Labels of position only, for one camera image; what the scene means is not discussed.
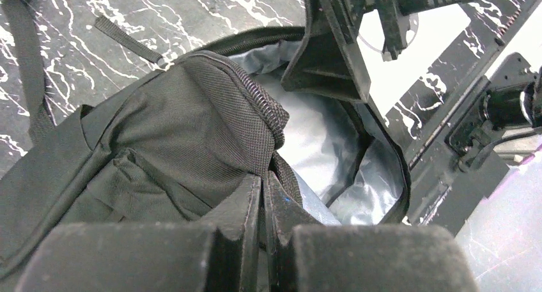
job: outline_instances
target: backpack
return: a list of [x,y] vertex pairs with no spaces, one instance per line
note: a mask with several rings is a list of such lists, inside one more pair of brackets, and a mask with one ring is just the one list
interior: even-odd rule
[[[311,8],[310,0],[306,5]],[[33,252],[58,225],[195,222],[247,187],[272,189],[291,202],[289,212],[308,222],[338,224],[329,216],[330,206],[306,190],[277,152],[285,142],[289,114],[277,95],[271,97],[254,80],[255,73],[271,73],[274,82],[288,77],[289,90],[334,96],[325,98],[325,106],[341,112],[350,130],[338,136],[349,137],[353,150],[348,161],[355,170],[343,174],[353,180],[363,154],[384,154],[390,163],[386,169],[398,174],[390,177],[394,199],[388,202],[391,208],[380,210],[380,219],[403,219],[410,181],[401,150],[371,106],[354,109],[336,99],[367,101],[352,82],[335,93],[330,87],[344,80],[304,77],[302,68],[313,61],[299,56],[298,49],[307,45],[309,28],[264,27],[209,43],[95,107],[79,107],[55,127],[44,104],[43,65],[31,14],[22,0],[3,0],[2,7],[16,42],[34,147],[0,180],[0,288],[15,285]],[[307,26],[314,26],[307,17]],[[107,18],[97,18],[95,27],[160,63],[160,54]],[[313,27],[311,34],[318,30]],[[362,142],[374,145],[365,150]],[[332,201],[338,193],[327,195]]]

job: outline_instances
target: shoulder strap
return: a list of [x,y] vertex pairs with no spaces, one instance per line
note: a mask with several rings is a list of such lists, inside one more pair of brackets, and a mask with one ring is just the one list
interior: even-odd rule
[[137,54],[151,63],[158,63],[160,59],[163,58],[161,54],[139,43],[135,38],[132,38],[128,33],[122,31],[120,27],[103,15],[96,18],[94,27],[124,48],[131,50],[134,54]]
[[15,40],[22,90],[30,113],[28,134],[36,145],[54,128],[45,108],[45,72],[40,41],[32,16],[22,0],[2,0],[2,10]]

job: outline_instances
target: silver insulated lining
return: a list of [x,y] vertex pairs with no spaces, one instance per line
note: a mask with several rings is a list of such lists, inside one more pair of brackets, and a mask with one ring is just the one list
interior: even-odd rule
[[229,58],[290,114],[286,142],[278,152],[296,174],[303,208],[326,225],[378,224],[401,196],[401,172],[391,169],[397,167],[397,158],[374,140],[356,170],[362,143],[340,103],[283,89],[281,66],[291,61],[299,45],[279,42]]

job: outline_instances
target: marble-patterned floor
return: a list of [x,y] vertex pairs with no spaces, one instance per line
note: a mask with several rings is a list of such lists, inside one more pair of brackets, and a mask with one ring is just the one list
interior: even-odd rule
[[[453,101],[450,96],[458,92],[465,72],[489,51],[495,32],[524,2],[478,0],[448,7],[446,12],[416,15],[411,19],[415,31],[409,51],[382,68],[377,62],[371,64],[375,66],[369,70],[374,77],[371,96],[398,144],[415,150],[413,146],[424,140],[424,127],[439,118],[439,109],[447,100]],[[81,104],[100,103],[156,67],[94,29],[99,15],[162,53],[166,61],[226,35],[260,26],[304,25],[305,18],[303,0],[30,0],[29,5],[39,28],[47,103],[55,123],[62,122]],[[362,33],[365,45],[361,45],[368,61],[371,54],[367,50],[379,48],[381,41],[372,33],[370,19],[368,16],[371,32]],[[3,176],[32,145],[13,37],[1,10],[0,52]],[[401,80],[390,82],[390,72]],[[494,288],[483,286],[482,290]]]

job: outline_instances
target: black nylon fabric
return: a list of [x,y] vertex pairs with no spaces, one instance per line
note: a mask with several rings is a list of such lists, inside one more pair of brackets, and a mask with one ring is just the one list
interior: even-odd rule
[[124,46],[126,49],[131,50],[134,54],[137,54],[151,63],[158,63],[158,61],[162,59],[161,54],[139,43],[135,38],[132,38],[128,33],[122,31],[120,27],[103,15],[96,18],[94,27],[112,38],[115,42]]
[[[0,277],[59,222],[196,220],[247,174],[263,176],[276,157],[275,138],[283,137],[268,119],[283,128],[288,113],[271,99],[272,110],[261,112],[247,91],[248,75],[224,59],[189,54],[88,115],[70,116],[31,149],[0,180]],[[272,168],[287,172],[284,164]],[[293,174],[278,175],[300,203]]]
[[15,41],[22,90],[30,113],[28,134],[35,145],[54,128],[45,106],[45,72],[40,41],[32,16],[22,0],[2,0],[2,10]]
[[291,167],[279,155],[278,152],[273,152],[273,158],[270,164],[271,171],[275,172],[277,178],[281,182],[284,191],[293,198],[294,201],[301,204],[301,193],[299,192],[299,184]]

